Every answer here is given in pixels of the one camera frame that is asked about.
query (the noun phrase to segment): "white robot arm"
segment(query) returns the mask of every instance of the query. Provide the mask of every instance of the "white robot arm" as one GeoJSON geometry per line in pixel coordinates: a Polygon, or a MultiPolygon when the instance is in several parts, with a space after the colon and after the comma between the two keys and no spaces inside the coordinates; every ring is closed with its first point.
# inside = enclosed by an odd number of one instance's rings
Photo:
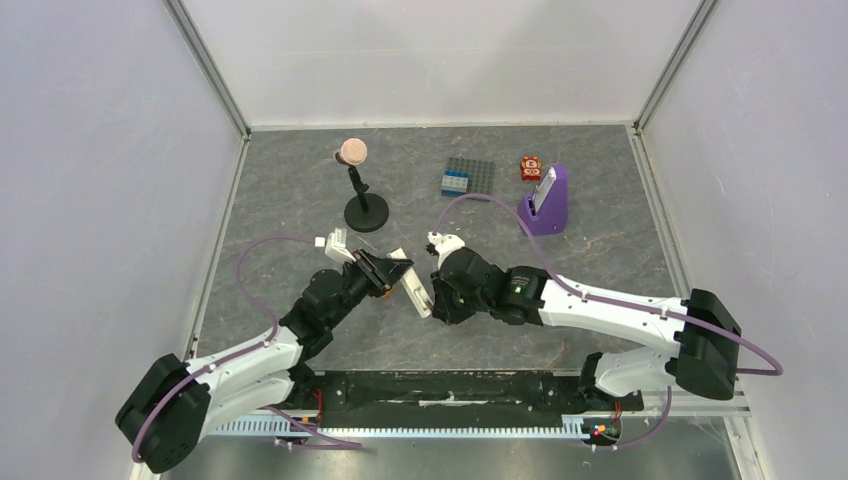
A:
{"type": "Polygon", "coordinates": [[[151,471],[169,470],[224,423],[308,396],[314,373],[304,362],[332,341],[332,330],[365,297],[385,295],[412,266],[364,250],[339,254],[333,240],[327,254],[343,262],[342,271],[316,272],[272,329],[187,363],[173,354],[153,363],[115,419],[130,443],[142,436],[139,453],[151,471]]]}
{"type": "MultiPolygon", "coordinates": [[[[609,410],[631,392],[675,383],[707,398],[732,397],[738,345],[668,315],[685,313],[738,335],[738,325],[711,293],[693,290],[687,300],[640,297],[564,277],[557,282],[538,268],[503,271],[454,235],[431,234],[429,240],[439,268],[431,275],[435,301],[421,311],[432,310],[448,325],[485,312],[512,325],[578,327],[644,345],[588,356],[577,387],[586,409],[609,410]]],[[[304,362],[330,343],[333,328],[366,296],[382,296],[412,266],[411,260],[363,250],[351,254],[343,243],[331,236],[326,250],[343,263],[342,271],[315,273],[271,330],[187,363],[175,355],[154,362],[116,418],[131,443],[143,435],[141,459],[154,473],[173,468],[237,417],[266,405],[303,404],[315,380],[304,362]]],[[[420,300],[414,288],[407,293],[420,300]]]]}
{"type": "Polygon", "coordinates": [[[581,381],[597,395],[623,397],[677,384],[707,398],[733,396],[738,344],[668,315],[700,318],[738,335],[739,326],[712,293],[693,290],[686,300],[642,297],[560,276],[566,289],[538,268],[502,271],[455,235],[430,234],[429,240],[430,252],[439,257],[433,316],[445,323],[487,312],[513,325],[577,327],[644,345],[587,358],[581,381]]]}

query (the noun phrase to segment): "small red box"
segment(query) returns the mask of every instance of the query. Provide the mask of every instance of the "small red box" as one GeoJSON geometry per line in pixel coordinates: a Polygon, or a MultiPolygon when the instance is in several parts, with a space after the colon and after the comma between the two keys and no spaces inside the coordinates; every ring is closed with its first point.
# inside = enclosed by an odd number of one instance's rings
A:
{"type": "Polygon", "coordinates": [[[521,161],[521,180],[538,182],[542,179],[542,162],[539,157],[524,157],[521,161]]]}

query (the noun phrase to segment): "wire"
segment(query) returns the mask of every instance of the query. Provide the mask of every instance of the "wire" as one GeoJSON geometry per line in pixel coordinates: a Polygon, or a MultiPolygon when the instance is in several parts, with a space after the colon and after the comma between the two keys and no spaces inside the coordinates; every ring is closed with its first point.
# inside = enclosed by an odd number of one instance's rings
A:
{"type": "Polygon", "coordinates": [[[320,426],[321,425],[321,419],[323,418],[323,414],[324,414],[324,392],[322,392],[320,388],[317,389],[317,390],[318,390],[317,393],[312,392],[312,396],[315,397],[318,400],[318,415],[315,416],[315,423],[317,423],[320,426]]]}
{"type": "Polygon", "coordinates": [[[278,409],[277,407],[272,407],[272,406],[269,405],[269,406],[265,407],[265,410],[268,410],[269,412],[273,412],[274,414],[285,418],[292,425],[294,425],[296,428],[303,430],[304,432],[309,433],[313,437],[320,438],[321,440],[325,440],[325,441],[333,444],[333,445],[299,445],[299,444],[293,443],[293,444],[291,444],[292,448],[296,448],[296,449],[299,449],[299,450],[359,450],[359,449],[362,448],[361,443],[348,442],[346,440],[333,438],[333,437],[324,435],[323,433],[321,433],[318,430],[315,430],[311,427],[307,427],[306,425],[298,422],[297,420],[294,419],[294,417],[292,417],[291,415],[287,414],[286,412],[278,409]]]}
{"type": "Polygon", "coordinates": [[[150,430],[150,426],[153,425],[153,421],[156,420],[156,417],[159,416],[159,413],[162,412],[162,409],[165,408],[165,406],[168,405],[168,402],[170,402],[171,399],[173,399],[183,388],[185,388],[186,385],[191,383],[192,380],[196,380],[201,375],[211,372],[214,368],[220,367],[221,365],[223,365],[223,364],[225,364],[225,363],[227,363],[227,362],[229,362],[233,359],[241,357],[242,355],[246,355],[246,354],[248,354],[248,353],[250,353],[254,350],[257,350],[259,348],[263,348],[265,346],[265,342],[270,341],[277,334],[277,330],[278,330],[279,326],[277,325],[277,316],[274,314],[274,311],[271,310],[270,307],[268,307],[267,305],[262,303],[261,300],[259,300],[255,296],[253,296],[253,294],[248,292],[247,287],[244,284],[244,280],[242,280],[242,278],[241,278],[241,267],[244,264],[245,258],[247,258],[247,254],[249,254],[251,250],[258,247],[259,245],[262,245],[263,243],[269,242],[271,240],[293,240],[293,241],[296,241],[296,242],[313,243],[313,239],[307,238],[307,237],[296,237],[294,235],[286,235],[286,234],[271,235],[269,237],[260,238],[259,240],[256,240],[255,242],[248,245],[247,248],[244,250],[244,252],[242,252],[241,256],[239,257],[238,263],[236,263],[236,279],[238,280],[239,289],[248,298],[248,300],[250,300],[254,305],[259,307],[259,309],[262,310],[263,312],[265,312],[268,315],[268,317],[271,319],[271,331],[268,333],[268,336],[266,336],[260,342],[257,342],[253,345],[249,345],[245,348],[242,348],[241,350],[235,351],[235,352],[233,352],[229,355],[226,355],[226,356],[224,356],[224,357],[222,357],[222,358],[220,358],[220,359],[218,359],[218,360],[216,360],[212,363],[209,363],[207,365],[200,367],[200,369],[189,374],[187,377],[182,379],[179,383],[174,385],[174,388],[170,389],[168,391],[168,393],[166,393],[162,397],[162,399],[159,400],[159,403],[156,404],[155,407],[153,407],[153,410],[150,412],[150,415],[148,415],[147,418],[144,419],[144,422],[141,424],[141,428],[138,430],[138,434],[135,436],[135,440],[133,440],[133,448],[132,448],[133,462],[135,462],[135,463],[144,462],[144,459],[141,457],[141,443],[144,440],[144,437],[147,435],[147,431],[150,430]]]}
{"type": "Polygon", "coordinates": [[[606,438],[607,440],[613,440],[613,441],[615,441],[616,443],[618,443],[618,441],[619,441],[619,440],[621,440],[621,435],[622,435],[622,433],[623,433],[623,429],[621,429],[621,428],[619,428],[619,429],[618,429],[618,436],[617,436],[617,437],[611,437],[611,436],[607,435],[607,434],[606,434],[606,432],[598,432],[598,433],[599,433],[602,437],[606,438]]]}
{"type": "MultiPolygon", "coordinates": [[[[520,216],[518,216],[518,213],[515,211],[515,209],[510,207],[509,205],[507,205],[503,200],[496,198],[496,197],[493,197],[491,195],[484,195],[482,193],[468,193],[468,194],[454,198],[448,204],[448,206],[445,207],[444,210],[442,210],[442,213],[439,215],[439,218],[436,219],[436,224],[433,225],[432,232],[433,233],[439,232],[439,227],[442,225],[442,222],[444,221],[445,216],[448,214],[448,212],[453,210],[453,208],[459,202],[462,202],[462,201],[465,201],[465,200],[473,200],[473,199],[487,200],[487,201],[493,202],[496,205],[503,207],[504,210],[509,212],[513,216],[513,218],[515,218],[515,220],[518,222],[518,225],[521,227],[521,229],[524,231],[524,233],[527,235],[527,239],[530,241],[530,245],[533,247],[533,251],[536,252],[536,257],[539,259],[539,261],[542,262],[542,266],[544,267],[545,272],[548,273],[548,275],[551,277],[551,279],[554,282],[556,282],[557,285],[564,288],[567,292],[571,293],[572,295],[581,296],[584,299],[590,300],[590,301],[593,300],[593,301],[596,301],[596,302],[606,303],[608,305],[614,305],[614,306],[617,306],[617,307],[629,308],[631,310],[636,310],[636,311],[640,311],[640,312],[647,312],[647,313],[651,313],[651,314],[655,314],[655,315],[662,315],[664,313],[663,309],[661,309],[659,307],[640,305],[638,303],[628,302],[626,300],[619,300],[619,299],[616,299],[616,298],[604,297],[602,295],[597,295],[597,294],[593,294],[593,293],[584,294],[584,292],[582,292],[582,291],[578,290],[577,288],[572,287],[571,285],[565,283],[565,281],[563,281],[562,278],[560,278],[560,276],[554,271],[553,265],[551,265],[550,260],[548,260],[548,258],[545,256],[545,254],[542,253],[542,249],[539,246],[539,243],[536,241],[535,237],[530,232],[530,229],[527,227],[527,224],[524,223],[524,220],[520,216]]],[[[738,368],[736,370],[737,374],[767,375],[767,376],[775,376],[775,377],[783,375],[783,366],[780,364],[780,362],[778,362],[777,359],[774,358],[773,356],[771,356],[768,352],[766,352],[762,348],[758,347],[754,343],[750,342],[749,340],[742,338],[739,335],[736,335],[735,333],[728,332],[728,331],[726,331],[726,330],[724,330],[720,327],[717,327],[717,326],[715,326],[711,323],[705,322],[705,321],[703,321],[699,318],[690,317],[689,315],[685,315],[685,314],[677,313],[677,312],[672,312],[672,311],[665,312],[665,314],[668,315],[669,317],[676,318],[678,320],[682,320],[686,323],[690,323],[690,324],[695,325],[697,327],[701,327],[704,330],[708,330],[712,333],[715,333],[716,335],[719,335],[719,336],[724,337],[728,340],[731,340],[735,343],[738,343],[739,345],[747,348],[748,350],[750,350],[751,352],[753,352],[754,354],[756,354],[757,356],[759,356],[760,358],[765,360],[772,367],[772,370],[765,370],[765,369],[760,369],[760,368],[738,368]]],[[[615,448],[620,449],[620,448],[626,448],[626,447],[629,447],[629,446],[637,445],[639,443],[642,443],[642,442],[648,440],[649,438],[653,437],[657,432],[659,432],[660,429],[663,427],[663,425],[665,425],[666,421],[668,420],[668,415],[671,412],[671,397],[672,397],[671,387],[668,387],[668,399],[666,400],[665,408],[663,409],[662,415],[660,416],[659,420],[657,421],[657,424],[654,426],[653,429],[651,429],[650,432],[648,432],[647,434],[645,434],[645,435],[643,435],[643,436],[641,436],[641,437],[639,437],[635,440],[631,440],[631,441],[625,442],[621,445],[617,445],[615,448]]]]}
{"type": "Polygon", "coordinates": [[[621,422],[621,412],[618,412],[618,420],[616,420],[618,425],[618,439],[621,440],[621,436],[624,434],[624,424],[621,422]]]}
{"type": "Polygon", "coordinates": [[[621,402],[615,402],[615,413],[612,415],[612,424],[621,428],[621,402]]]}

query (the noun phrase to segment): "white enclosure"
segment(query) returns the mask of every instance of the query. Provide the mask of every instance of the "white enclosure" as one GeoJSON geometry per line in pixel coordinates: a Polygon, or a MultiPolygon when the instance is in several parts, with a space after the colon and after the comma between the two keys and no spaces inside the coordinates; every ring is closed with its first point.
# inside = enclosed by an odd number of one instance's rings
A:
{"type": "Polygon", "coordinates": [[[125,479],[114,416],[185,351],[241,140],[162,3],[0,12],[0,476],[125,479]]]}
{"type": "Polygon", "coordinates": [[[248,122],[636,118],[697,0],[187,0],[248,122]]]}
{"type": "Polygon", "coordinates": [[[647,144],[693,283],[786,368],[742,384],[775,477],[841,478],[848,4],[763,7],[718,6],[647,144]]]}
{"type": "Polygon", "coordinates": [[[254,129],[631,125],[665,79],[633,136],[653,204],[692,283],[786,367],[741,383],[760,458],[774,478],[843,476],[848,4],[728,0],[687,29],[714,3],[6,2],[2,477],[128,477],[114,415],[187,345],[244,147],[228,113],[254,129]],[[666,69],[673,52],[686,61],[666,69]]]}

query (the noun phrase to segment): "metal frame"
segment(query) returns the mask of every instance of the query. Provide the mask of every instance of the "metal frame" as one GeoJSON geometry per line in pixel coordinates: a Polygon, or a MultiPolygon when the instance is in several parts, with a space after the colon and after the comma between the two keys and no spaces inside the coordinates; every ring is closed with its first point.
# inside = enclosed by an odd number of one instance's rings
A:
{"type": "Polygon", "coordinates": [[[233,181],[230,183],[230,191],[227,194],[227,201],[224,203],[223,211],[221,212],[221,221],[218,226],[218,234],[215,237],[215,244],[210,252],[209,266],[206,270],[206,278],[203,280],[203,289],[200,291],[200,297],[195,302],[195,308],[192,312],[192,327],[189,338],[186,339],[186,352],[183,358],[194,358],[197,353],[197,342],[200,338],[200,329],[203,326],[203,316],[206,315],[206,305],[209,303],[209,293],[212,291],[212,282],[215,279],[215,272],[218,269],[218,259],[221,257],[221,249],[224,246],[224,235],[227,233],[227,225],[230,224],[230,214],[233,211],[233,202],[236,199],[236,191],[238,190],[239,180],[241,179],[241,171],[244,168],[244,160],[247,158],[247,149],[250,145],[250,136],[243,137],[241,143],[241,151],[239,152],[238,162],[233,172],[233,181]]]}
{"type": "MultiPolygon", "coordinates": [[[[177,24],[182,33],[186,44],[194,55],[201,70],[209,81],[210,86],[217,95],[219,101],[224,107],[233,127],[242,135],[242,147],[239,154],[238,164],[234,172],[233,181],[230,186],[227,202],[222,212],[222,218],[218,235],[214,244],[213,252],[210,258],[210,263],[203,285],[201,296],[195,305],[193,315],[192,335],[186,342],[187,356],[192,356],[192,349],[196,348],[197,338],[200,333],[203,316],[206,311],[206,305],[209,299],[209,293],[212,287],[212,281],[215,276],[215,271],[218,265],[223,245],[224,234],[229,223],[230,213],[232,211],[233,201],[235,199],[236,190],[238,188],[239,179],[241,178],[244,160],[247,155],[247,148],[250,141],[251,126],[248,124],[244,115],[238,107],[235,99],[227,87],[220,71],[215,65],[211,54],[206,48],[194,22],[191,19],[188,10],[181,0],[163,0],[166,8],[177,24]]],[[[631,142],[633,155],[636,159],[639,175],[642,180],[645,193],[648,198],[648,204],[651,209],[654,223],[657,227],[660,243],[665,255],[666,263],[668,264],[671,274],[672,284],[677,295],[685,295],[689,292],[689,282],[687,278],[687,270],[683,258],[678,248],[678,242],[674,234],[674,228],[670,221],[668,212],[663,204],[662,195],[658,188],[655,173],[651,168],[651,162],[648,153],[645,149],[643,132],[649,124],[657,108],[667,93],[669,87],[676,78],[680,68],[688,57],[695,41],[700,36],[709,18],[715,11],[719,0],[701,0],[692,18],[689,21],[686,29],[683,32],[680,40],[672,52],[671,57],[666,63],[662,73],[657,79],[654,88],[648,95],[648,98],[640,111],[638,117],[632,126],[627,126],[627,134],[631,142]]],[[[622,124],[624,122],[587,122],[586,124],[622,124]]],[[[530,125],[571,125],[573,123],[559,122],[538,122],[529,123],[530,125]]],[[[391,124],[391,125],[360,125],[361,128],[390,128],[390,127],[421,127],[421,126],[495,126],[495,125],[528,125],[528,123],[501,123],[501,122],[481,122],[481,123],[451,123],[451,124],[391,124]]],[[[257,130],[274,131],[274,130],[289,130],[289,129],[334,129],[334,128],[356,128],[357,125],[324,125],[324,126],[276,126],[276,127],[260,127],[257,130]]],[[[645,392],[645,412],[640,412],[638,416],[650,416],[658,412],[665,401],[664,392],[645,392]]],[[[747,400],[742,391],[737,392],[731,402],[710,402],[700,397],[687,396],[685,392],[676,392],[674,404],[671,411],[672,416],[722,416],[724,417],[725,426],[730,435],[731,448],[733,450],[737,466],[742,475],[743,480],[764,480],[773,478],[767,465],[767,459],[759,452],[762,451],[761,437],[758,434],[756,424],[751,417],[751,412],[748,408],[747,400]]],[[[131,474],[132,479],[155,479],[158,475],[152,475],[143,465],[136,465],[136,468],[131,474]]]]}
{"type": "MultiPolygon", "coordinates": [[[[657,233],[660,237],[663,254],[668,263],[669,272],[671,274],[671,282],[674,286],[675,293],[678,296],[685,296],[690,290],[689,275],[687,274],[686,265],[678,248],[679,242],[675,235],[674,225],[668,215],[663,204],[662,193],[657,185],[656,176],[651,168],[650,157],[645,148],[643,132],[635,127],[627,129],[630,137],[630,146],[633,149],[633,156],[636,158],[636,165],[639,169],[639,176],[642,177],[642,186],[645,188],[645,193],[648,197],[648,204],[651,207],[651,214],[654,216],[654,223],[657,227],[657,233]]],[[[702,410],[702,400],[696,399],[690,410],[691,415],[705,416],[712,414],[721,414],[724,417],[724,424],[730,436],[730,447],[733,450],[733,455],[736,460],[737,467],[742,476],[742,480],[767,480],[774,478],[771,475],[771,470],[768,467],[768,459],[763,453],[763,443],[759,436],[759,430],[756,428],[753,417],[751,416],[748,402],[745,399],[742,382],[736,379],[739,391],[736,393],[732,402],[729,405],[720,406],[717,404],[707,405],[706,410],[702,410]]],[[[648,395],[646,397],[646,410],[648,409],[648,395]]],[[[678,403],[680,396],[675,396],[672,403],[672,412],[676,410],[675,404],[678,403]]]]}
{"type": "Polygon", "coordinates": [[[203,43],[203,39],[200,37],[200,33],[198,33],[197,27],[194,25],[191,15],[189,15],[182,0],[163,0],[163,3],[174,19],[174,23],[180,29],[180,33],[182,33],[186,45],[188,45],[189,50],[191,50],[192,55],[197,60],[197,64],[203,71],[203,75],[206,76],[206,80],[209,81],[209,85],[215,91],[218,100],[221,101],[221,105],[227,112],[227,116],[230,117],[233,127],[235,127],[236,131],[246,141],[248,135],[250,135],[250,125],[248,125],[247,120],[242,115],[241,110],[239,110],[238,104],[236,104],[232,93],[230,93],[230,89],[227,88],[221,72],[212,60],[212,56],[203,43]]]}
{"type": "Polygon", "coordinates": [[[689,20],[689,25],[687,25],[686,30],[683,31],[683,36],[680,37],[680,40],[677,42],[677,46],[674,47],[674,52],[672,52],[671,58],[668,59],[668,63],[666,63],[663,72],[660,74],[660,78],[657,80],[656,85],[654,85],[654,89],[651,90],[651,94],[648,95],[648,100],[645,102],[645,106],[642,107],[642,111],[639,112],[639,116],[636,117],[634,126],[638,133],[641,133],[648,125],[648,122],[651,121],[651,117],[653,117],[654,112],[656,112],[657,106],[660,101],[662,101],[665,93],[668,91],[668,87],[677,76],[677,72],[680,70],[681,65],[683,65],[683,62],[689,55],[692,45],[694,45],[695,41],[698,39],[698,36],[704,29],[704,25],[706,25],[707,21],[710,19],[710,16],[718,3],[719,0],[701,0],[701,3],[695,10],[695,14],[692,15],[692,19],[689,20]]]}

